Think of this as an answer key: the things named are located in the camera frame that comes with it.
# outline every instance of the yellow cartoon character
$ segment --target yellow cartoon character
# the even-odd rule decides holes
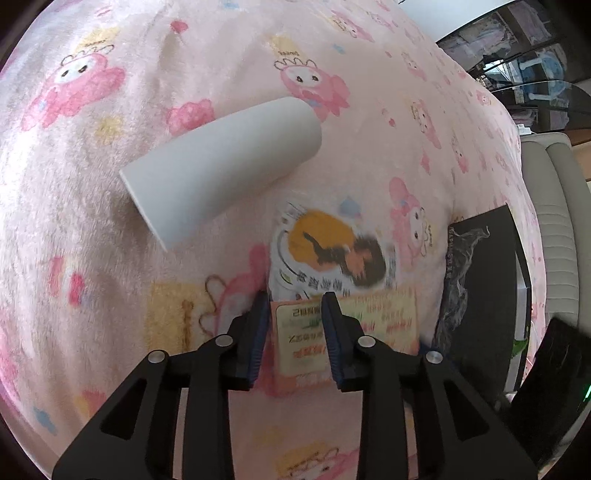
[[[287,242],[295,261],[318,272],[340,267],[358,287],[375,285],[386,273],[384,255],[374,236],[356,236],[349,225],[319,210],[300,216]]]

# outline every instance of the pink cartoon character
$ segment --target pink cartoon character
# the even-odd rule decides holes
[[[394,25],[392,25],[388,20],[378,14],[374,14],[373,12],[368,12],[369,17],[376,22],[378,25],[382,25],[390,30],[390,32],[394,33]]]
[[[68,304],[73,307],[83,305],[86,288],[84,277],[71,260],[53,257],[50,261],[47,283],[49,295],[52,297],[67,299]]]
[[[258,244],[249,253],[250,272],[239,274],[228,283],[218,275],[206,279],[205,289],[215,305],[213,314],[199,318],[199,325],[207,334],[214,337],[226,333],[232,320],[250,309],[255,294],[267,283],[268,259],[267,248]]]
[[[505,160],[505,157],[503,157],[503,155],[501,155],[499,152],[496,153],[495,155],[496,158],[496,162],[499,164],[499,166],[505,170],[507,173],[509,173],[509,165],[507,165],[507,161]]]
[[[424,151],[423,157],[421,159],[421,166],[429,175],[431,174],[431,159],[429,158],[429,155],[427,155]]]
[[[379,6],[379,7],[380,7],[382,10],[384,10],[384,11],[386,11],[386,12],[389,12],[389,11],[390,11],[390,7],[389,7],[388,5],[386,5],[384,2],[382,2],[382,0],[376,0],[376,3],[378,4],[378,6]]]
[[[425,74],[424,70],[418,66],[417,62],[415,62],[408,53],[402,52],[402,58],[406,62],[408,71],[411,73],[411,75],[420,78],[424,82],[427,81],[427,75]]]
[[[486,165],[486,157],[484,156],[484,153],[482,153],[480,147],[476,146],[476,152],[478,153],[478,158],[480,159],[480,166],[482,167],[482,170],[487,170],[488,166]]]
[[[452,135],[452,149],[456,156],[457,164],[460,167],[462,173],[467,173],[468,171],[468,160],[464,156],[462,152],[462,148],[460,147],[460,141],[457,139],[456,134]]]
[[[212,102],[209,99],[203,99],[199,103],[187,102],[179,108],[169,109],[166,113],[168,130],[174,137],[213,122],[215,119]]]
[[[390,197],[394,208],[390,218],[394,224],[392,235],[397,243],[398,256],[402,269],[412,270],[415,259],[427,255],[427,246],[431,245],[430,226],[417,198],[411,195],[404,181],[398,177],[390,180]]]
[[[113,48],[113,45],[100,50],[92,47],[89,51],[64,58],[28,107],[22,118],[22,129],[28,131],[39,122],[47,128],[60,115],[75,116],[85,105],[118,90],[125,79],[125,71],[117,67],[107,68],[105,55]]]
[[[321,122],[329,113],[340,116],[340,109],[349,107],[345,81],[320,70],[312,60],[283,59],[275,62],[275,68],[281,71],[281,80],[290,93],[308,103]]]
[[[340,453],[335,447],[325,452],[320,442],[317,444],[319,448],[310,449],[309,455],[306,455],[307,452],[294,452],[296,456],[290,459],[292,465],[281,469],[285,471],[281,472],[284,476],[280,480],[335,480],[357,465],[359,449],[350,453]]]
[[[349,17],[345,14],[340,12],[332,11],[334,16],[332,17],[332,21],[335,23],[337,27],[339,27],[343,32],[349,33],[353,38],[361,38],[362,40],[367,40],[373,42],[373,37],[366,32],[362,27],[355,24]]]
[[[492,101],[491,101],[490,97],[485,92],[477,90],[476,91],[476,98],[478,99],[478,102],[481,105],[492,106]]]
[[[8,407],[13,408],[20,400],[17,391],[17,366],[12,361],[12,352],[8,342],[8,335],[4,331],[5,323],[0,311],[0,400]]]
[[[423,132],[423,134],[429,139],[435,148],[441,149],[441,142],[437,137],[437,132],[435,131],[433,121],[431,120],[431,116],[427,111],[425,102],[423,100],[413,102],[411,105],[411,112],[413,113],[413,118],[421,127],[421,132]]]

